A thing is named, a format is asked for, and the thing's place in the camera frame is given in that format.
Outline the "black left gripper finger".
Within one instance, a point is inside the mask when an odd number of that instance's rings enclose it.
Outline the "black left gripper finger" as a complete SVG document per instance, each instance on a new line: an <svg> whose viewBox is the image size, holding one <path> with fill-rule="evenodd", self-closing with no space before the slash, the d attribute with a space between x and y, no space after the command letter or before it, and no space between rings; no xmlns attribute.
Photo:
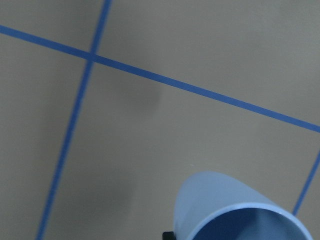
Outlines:
<svg viewBox="0 0 320 240"><path fill-rule="evenodd" d="M175 233L173 231L165 231L162 233L162 240L175 240Z"/></svg>

